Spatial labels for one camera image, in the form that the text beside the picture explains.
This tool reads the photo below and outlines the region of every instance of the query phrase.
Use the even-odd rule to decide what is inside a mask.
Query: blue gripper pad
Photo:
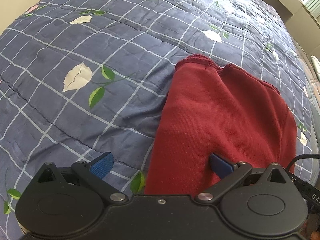
[[[234,164],[217,154],[211,153],[209,158],[211,170],[216,173],[220,179],[223,179],[235,170]]]
[[[110,152],[106,152],[97,159],[88,163],[90,165],[89,171],[98,178],[103,179],[113,168],[113,155]]]

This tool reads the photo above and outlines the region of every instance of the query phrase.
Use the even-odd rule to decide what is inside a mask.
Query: blue bedspread
[[[278,88],[299,127],[297,154],[310,153],[305,76],[263,1],[42,0],[0,36],[0,239],[21,236],[19,196],[7,190],[22,192],[46,161],[66,167],[110,151],[105,181],[131,195],[174,66],[198,53]],[[295,173],[308,181],[311,170],[304,160]]]

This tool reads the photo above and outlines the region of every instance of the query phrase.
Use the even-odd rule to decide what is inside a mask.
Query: silver bolt
[[[159,199],[159,200],[158,200],[158,203],[159,203],[159,204],[165,204],[166,201],[165,201],[165,199]]]
[[[123,200],[125,200],[125,194],[113,193],[110,195],[110,199],[113,201],[123,201]]]
[[[210,201],[213,199],[212,194],[204,192],[204,193],[200,193],[198,195],[198,199],[202,200],[202,201]]]

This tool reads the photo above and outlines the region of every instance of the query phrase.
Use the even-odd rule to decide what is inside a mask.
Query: red pants
[[[203,55],[187,57],[175,70],[145,194],[196,195],[218,182],[210,153],[257,168],[286,167],[295,157],[296,123],[275,87]]]

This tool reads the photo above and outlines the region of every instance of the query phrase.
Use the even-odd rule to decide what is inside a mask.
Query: screw
[[[207,192],[204,193],[200,193],[198,195],[198,199],[202,200],[202,201],[210,201],[213,199],[213,195]]]
[[[125,194],[113,193],[110,195],[110,199],[113,201],[123,201],[123,200],[125,200]]]
[[[159,199],[159,200],[158,200],[158,203],[159,203],[159,204],[165,204],[166,201],[165,201],[165,199]]]

